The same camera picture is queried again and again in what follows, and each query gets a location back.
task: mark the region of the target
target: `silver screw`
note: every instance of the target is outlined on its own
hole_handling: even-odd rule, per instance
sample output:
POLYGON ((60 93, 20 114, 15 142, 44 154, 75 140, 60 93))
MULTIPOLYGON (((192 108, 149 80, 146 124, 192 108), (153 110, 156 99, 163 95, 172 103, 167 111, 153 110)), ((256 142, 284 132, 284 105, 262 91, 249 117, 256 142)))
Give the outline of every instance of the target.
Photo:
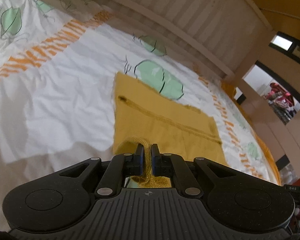
POLYGON ((97 190, 97 193, 99 195, 102 195, 102 196, 108 196, 112 193, 112 189, 110 189, 109 187, 102 187, 100 189, 97 190))
POLYGON ((196 187, 189 187, 185 190, 185 192, 188 194, 188 195, 191 195, 191 196, 196 196, 196 195, 199 195, 201 193, 201 190, 199 190, 198 188, 196 187))

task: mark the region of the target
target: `white bed sheet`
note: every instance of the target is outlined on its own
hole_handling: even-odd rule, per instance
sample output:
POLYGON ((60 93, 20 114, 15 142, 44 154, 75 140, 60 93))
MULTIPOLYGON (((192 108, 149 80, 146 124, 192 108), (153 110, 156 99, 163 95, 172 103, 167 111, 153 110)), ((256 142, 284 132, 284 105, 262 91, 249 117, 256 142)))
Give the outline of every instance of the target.
MULTIPOLYGON (((60 31, 69 21, 87 22, 102 8, 91 0, 0 0, 0 68, 10 57, 22 58, 33 46, 60 31), (9 29, 8 10, 18 23, 9 29)), ((99 156, 112 158, 114 136, 114 77, 118 71, 134 76, 135 67, 143 61, 154 62, 183 84, 183 95, 177 100, 213 116, 222 139, 229 166, 252 174, 255 168, 264 179, 277 183, 251 127, 230 98, 219 87, 218 80, 198 79, 193 64, 168 47, 166 55, 148 51, 141 30, 112 17, 101 26, 88 27, 77 41, 40 67, 24 63, 26 70, 0 75, 0 230, 8 230, 2 214, 4 196, 14 187, 47 175, 82 160, 99 156), (236 147, 225 125, 221 104, 226 109, 233 133, 240 139, 236 147)), ((4 66, 15 70, 16 67, 4 66)))

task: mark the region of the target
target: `ribbed gray panel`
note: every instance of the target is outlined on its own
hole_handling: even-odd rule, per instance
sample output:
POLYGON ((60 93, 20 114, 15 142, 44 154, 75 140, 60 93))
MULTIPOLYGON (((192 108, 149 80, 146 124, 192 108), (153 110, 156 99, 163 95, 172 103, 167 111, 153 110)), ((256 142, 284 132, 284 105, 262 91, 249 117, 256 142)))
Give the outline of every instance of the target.
POLYGON ((266 234, 229 229, 214 220, 200 200, 181 197, 174 188, 125 188, 114 198, 98 200, 88 216, 64 231, 29 234, 14 229, 11 234, 20 240, 282 240, 288 237, 283 229, 266 234))

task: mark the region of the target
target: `bed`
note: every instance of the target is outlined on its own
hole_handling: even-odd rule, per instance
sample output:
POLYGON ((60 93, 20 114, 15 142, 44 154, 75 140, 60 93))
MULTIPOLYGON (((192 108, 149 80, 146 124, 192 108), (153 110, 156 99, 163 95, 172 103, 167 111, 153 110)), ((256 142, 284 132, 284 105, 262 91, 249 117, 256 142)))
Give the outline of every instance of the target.
POLYGON ((0 0, 0 230, 8 230, 1 204, 12 188, 91 157, 112 158, 115 75, 137 78, 144 63, 179 82, 171 99, 214 118, 230 167, 280 184, 216 65, 232 70, 99 1, 0 0))

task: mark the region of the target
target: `black device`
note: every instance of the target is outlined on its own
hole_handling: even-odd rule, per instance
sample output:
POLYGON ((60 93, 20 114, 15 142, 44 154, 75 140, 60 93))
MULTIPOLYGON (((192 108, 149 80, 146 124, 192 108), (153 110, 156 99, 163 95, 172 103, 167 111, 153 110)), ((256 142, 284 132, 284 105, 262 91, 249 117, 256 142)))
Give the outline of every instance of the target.
POLYGON ((124 188, 142 175, 144 148, 91 158, 10 191, 4 215, 16 239, 286 239, 295 202, 284 187, 208 159, 186 162, 152 145, 152 171, 172 188, 124 188))

